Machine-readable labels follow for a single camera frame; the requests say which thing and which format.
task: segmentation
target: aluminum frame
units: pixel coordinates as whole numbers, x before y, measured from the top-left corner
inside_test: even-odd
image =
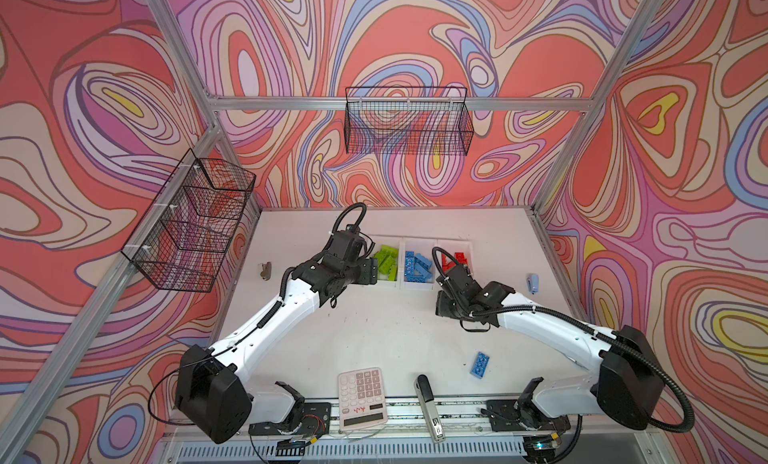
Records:
[[[197,64],[195,64],[192,59],[192,54],[190,53],[187,44],[184,42],[184,36],[181,34],[178,20],[174,16],[174,12],[170,8],[168,0],[147,0],[147,6],[152,12],[152,16],[158,25],[158,29],[163,34],[166,43],[168,43],[170,58],[178,67],[180,75],[184,81],[186,81],[187,86],[189,86],[198,109],[200,109],[200,112],[205,116],[208,124],[216,125],[219,129],[224,129],[218,113],[208,104],[208,96],[210,96],[210,94],[208,93],[202,78],[200,78],[200,74],[197,71]],[[242,166],[229,136],[224,132],[221,133],[221,135],[220,145],[216,148],[226,161]]]
[[[587,321],[587,313],[584,311],[584,307],[581,306],[578,291],[574,289],[571,280],[568,279],[568,276],[565,274],[565,267],[562,265],[562,262],[560,262],[560,259],[558,259],[557,253],[554,252],[552,240],[549,238],[549,234],[544,228],[542,220],[531,209],[529,209],[526,214],[528,214],[528,219],[531,221],[533,232],[536,234],[536,238],[538,238],[538,242],[542,246],[549,267],[552,268],[554,279],[558,282],[558,287],[560,287],[565,302],[568,304],[568,309],[571,310],[571,314],[576,319]]]
[[[403,101],[395,98],[376,98],[377,101]],[[339,96],[270,96],[208,98],[211,109],[217,111],[290,110],[290,111],[343,111],[346,98]],[[467,97],[470,111],[589,111],[593,98],[477,98]]]
[[[563,144],[563,149],[555,158],[552,168],[550,168],[542,186],[538,189],[533,198],[533,209],[538,210],[552,198],[552,195],[557,192],[558,187],[561,185],[563,175],[568,167],[571,165],[573,158],[579,151],[581,144],[587,138],[592,125],[602,113],[603,108],[606,106],[608,95],[615,86],[616,82],[621,76],[621,71],[629,63],[629,59],[632,57],[632,53],[638,47],[640,40],[645,34],[645,30],[650,25],[650,22],[656,16],[659,8],[664,0],[640,0],[637,10],[634,16],[630,19],[627,29],[624,34],[621,35],[619,43],[614,49],[614,53],[608,60],[608,65],[605,66],[602,76],[598,81],[598,86],[592,93],[592,99],[594,100],[594,106],[581,115],[574,128],[571,130],[571,135],[568,137],[568,141]]]
[[[209,155],[217,138],[218,129],[209,128],[197,141],[195,154],[200,157]],[[194,156],[187,153],[186,157],[187,162],[182,164],[192,165]],[[163,213],[162,205],[168,204],[183,182],[184,173],[177,173],[171,178],[155,201],[156,205],[153,205],[137,225],[136,232],[128,244],[143,242]],[[0,462],[15,462],[24,453],[136,272],[136,267],[122,253],[118,253],[94,293],[74,317],[62,339],[2,422]]]
[[[168,42],[171,59],[178,66],[180,75],[190,87],[195,103],[209,125],[204,136],[195,145],[195,153],[199,157],[208,156],[214,146],[214,142],[218,139],[221,144],[219,150],[222,156],[227,161],[240,164],[229,137],[223,132],[223,126],[217,113],[219,110],[343,109],[343,107],[335,107],[340,105],[339,102],[343,104],[343,98],[273,97],[241,99],[212,97],[200,78],[197,66],[184,42],[178,22],[173,15],[168,0],[147,0],[147,2],[152,15],[157,21],[158,28]],[[574,132],[571,133],[568,142],[565,143],[566,148],[560,153],[552,169],[547,174],[542,188],[534,197],[532,211],[534,218],[538,219],[536,216],[538,203],[546,202],[546,199],[556,191],[556,185],[578,151],[578,145],[581,144],[591,125],[599,116],[610,89],[618,80],[621,70],[626,66],[632,51],[637,46],[662,2],[663,0],[640,1],[638,10],[632,17],[618,46],[614,49],[614,53],[609,58],[608,65],[600,77],[598,87],[591,97],[560,99],[471,98],[467,100],[468,108],[473,111],[556,110],[580,111],[583,113],[574,127]],[[180,183],[181,180],[169,183],[163,195],[158,197],[158,202],[170,199],[173,191],[175,191],[173,186],[178,186]],[[156,212],[148,213],[147,218],[139,224],[142,232],[135,233],[137,239],[149,231],[151,228],[149,224],[153,224],[158,216],[159,213]],[[48,415],[59,393],[64,388],[66,382],[69,381],[82,356],[90,347],[92,340],[104,325],[110,312],[114,309],[118,299],[128,286],[130,277],[134,273],[135,268],[125,257],[120,255],[116,258],[115,263],[101,280],[99,286],[88,299],[88,302],[83,306],[82,311],[73,319],[63,338],[56,345],[51,355],[48,356],[41,370],[5,417],[2,426],[0,426],[0,462],[14,462],[24,453],[29,441]]]

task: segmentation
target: wire basket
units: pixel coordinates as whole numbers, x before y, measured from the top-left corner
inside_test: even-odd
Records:
[[[123,254],[158,289],[210,292],[255,181],[253,173],[222,159],[195,158],[141,245],[126,244]],[[132,255],[129,246],[137,248]]]
[[[475,129],[458,86],[346,88],[349,154],[467,155]]]

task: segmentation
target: psychedelic swirl pattern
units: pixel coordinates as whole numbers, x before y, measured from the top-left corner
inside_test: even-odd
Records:
[[[767,56],[768,0],[667,0],[543,214],[588,318],[690,396],[681,462],[768,461]]]
[[[639,0],[170,0],[222,96],[589,96]],[[529,205],[577,114],[475,112],[470,153],[347,155],[341,113],[228,111],[265,207]]]
[[[143,0],[0,0],[0,419],[202,135],[180,83]],[[146,397],[206,343],[254,222],[209,295],[130,283],[21,462],[148,461]]]

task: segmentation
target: white table surface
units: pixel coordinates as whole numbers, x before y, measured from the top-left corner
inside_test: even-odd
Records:
[[[358,211],[350,213],[347,221]],[[277,294],[286,267],[320,251],[338,211],[265,211],[248,250],[221,336],[228,335]],[[530,296],[571,315],[523,209],[368,210],[361,229],[397,235],[472,242],[472,269],[481,286],[511,285],[528,295],[525,279],[539,276]],[[259,276],[272,261],[272,278]],[[438,395],[522,392],[532,378],[581,374],[556,350],[499,328],[476,334],[435,315],[437,291],[349,286],[336,309],[326,303],[270,350],[254,379],[282,380],[307,398],[336,397],[339,373],[381,367],[387,396],[415,396],[413,381],[425,373]],[[471,376],[478,351],[490,356],[482,380]]]

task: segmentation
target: aluminum rail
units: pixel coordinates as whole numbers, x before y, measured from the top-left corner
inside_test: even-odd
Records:
[[[563,144],[563,149],[555,159],[546,178],[544,178],[542,187],[539,188],[539,191],[534,196],[533,206],[536,212],[538,212],[543,204],[550,200],[552,195],[557,191],[560,182],[562,181],[566,170],[571,165],[573,158],[576,156],[581,143],[587,138],[589,130],[606,105],[610,91],[621,76],[624,67],[629,63],[632,53],[637,49],[640,40],[645,34],[645,30],[656,16],[656,13],[663,2],[664,0],[640,0],[638,9],[635,11],[624,34],[621,35],[619,43],[616,46],[614,53],[610,56],[608,65],[605,66],[603,75],[600,77],[598,86],[592,95],[595,106],[592,106],[585,114],[583,114],[576,123],[571,131],[571,135],[568,137],[568,141]]]
[[[195,154],[199,157],[209,155],[218,137],[218,129],[209,128],[198,140],[194,148]],[[191,165],[193,159],[194,157],[187,153],[187,162],[182,164]],[[176,173],[160,193],[155,204],[167,204],[181,187],[185,174]],[[136,232],[129,244],[141,243],[158,221],[163,210],[163,206],[153,206],[136,227]],[[35,374],[32,382],[2,422],[0,462],[15,462],[27,449],[29,442],[42,425],[135,273],[136,268],[125,256],[118,253],[107,274],[101,278],[82,310],[74,317],[62,339],[56,344],[40,371]]]
[[[441,98],[410,98],[412,102],[435,101]],[[382,97],[375,101],[408,101],[403,98]],[[467,109],[470,111],[589,111],[594,100],[591,98],[466,98]],[[300,96],[270,96],[270,97],[225,97],[212,96],[208,104],[214,111],[243,110],[296,110],[296,111],[343,111],[346,98],[341,96],[300,97]]]

